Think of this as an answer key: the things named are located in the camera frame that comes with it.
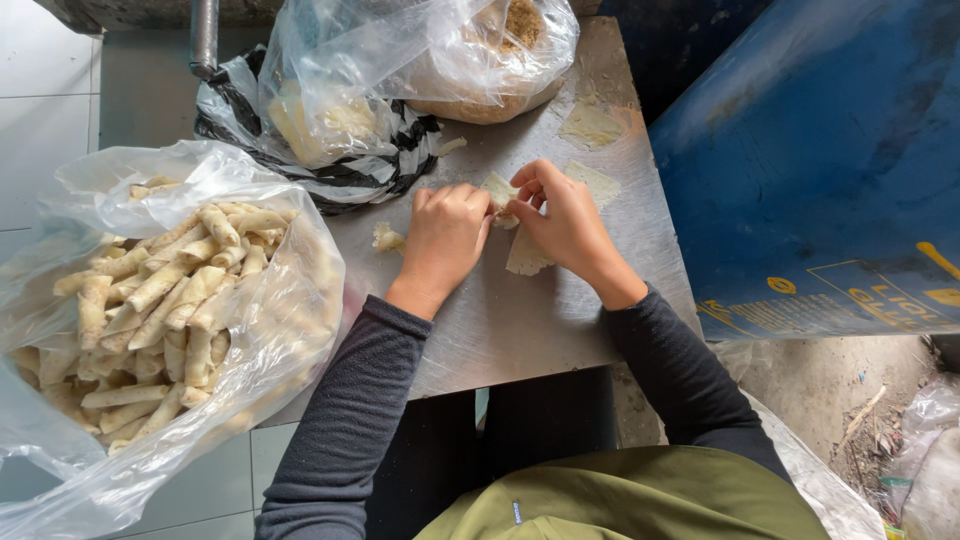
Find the yellow logo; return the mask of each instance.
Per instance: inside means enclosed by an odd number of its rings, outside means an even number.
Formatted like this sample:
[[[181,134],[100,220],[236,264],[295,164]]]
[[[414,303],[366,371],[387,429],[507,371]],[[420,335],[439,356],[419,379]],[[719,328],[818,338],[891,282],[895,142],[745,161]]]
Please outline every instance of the yellow logo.
[[[794,294],[797,292],[797,285],[784,278],[767,278],[767,284],[770,288],[783,294]]]

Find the sleeve cuff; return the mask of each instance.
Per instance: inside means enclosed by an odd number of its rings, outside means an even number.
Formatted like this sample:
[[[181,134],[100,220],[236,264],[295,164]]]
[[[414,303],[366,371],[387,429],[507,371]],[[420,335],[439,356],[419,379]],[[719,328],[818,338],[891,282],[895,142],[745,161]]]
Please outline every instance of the sleeve cuff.
[[[372,294],[367,295],[367,302],[363,305],[363,310],[381,322],[420,339],[429,337],[433,330],[432,322],[421,319],[417,315],[404,311]]]

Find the stick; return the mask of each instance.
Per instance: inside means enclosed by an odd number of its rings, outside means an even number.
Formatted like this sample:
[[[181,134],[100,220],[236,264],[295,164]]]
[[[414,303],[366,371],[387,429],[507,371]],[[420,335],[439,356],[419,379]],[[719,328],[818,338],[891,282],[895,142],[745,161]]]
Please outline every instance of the stick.
[[[882,398],[883,394],[885,394],[886,392],[887,392],[887,387],[885,385],[880,386],[880,391],[877,392],[875,396],[873,396],[873,398],[867,403],[867,406],[863,407],[863,410],[861,410],[855,417],[853,417],[853,420],[847,426],[847,432],[844,433],[843,439],[840,440],[840,445],[837,446],[838,454],[843,452],[843,448],[847,446],[848,442],[850,442],[850,438],[853,436],[854,433],[856,433],[856,430],[860,427],[860,424],[863,424],[863,419],[868,414],[870,414],[871,410],[874,410],[874,407],[876,406],[876,402],[880,401],[880,398]]]

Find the person's right hand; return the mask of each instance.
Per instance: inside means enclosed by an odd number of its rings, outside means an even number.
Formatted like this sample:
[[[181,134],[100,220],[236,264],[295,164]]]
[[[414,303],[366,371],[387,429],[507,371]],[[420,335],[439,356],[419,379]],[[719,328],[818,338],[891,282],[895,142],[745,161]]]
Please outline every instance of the person's right hand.
[[[507,210],[557,264],[589,283],[604,307],[623,309],[646,296],[646,283],[616,251],[586,184],[541,158],[523,165],[510,185],[520,191]]]

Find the green shirt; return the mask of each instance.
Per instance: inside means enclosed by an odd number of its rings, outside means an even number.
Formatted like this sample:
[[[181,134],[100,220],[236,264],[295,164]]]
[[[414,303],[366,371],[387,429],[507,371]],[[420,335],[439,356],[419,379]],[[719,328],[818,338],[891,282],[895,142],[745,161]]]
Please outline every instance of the green shirt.
[[[830,540],[800,493],[737,454],[656,446],[517,471],[460,497],[416,540]]]

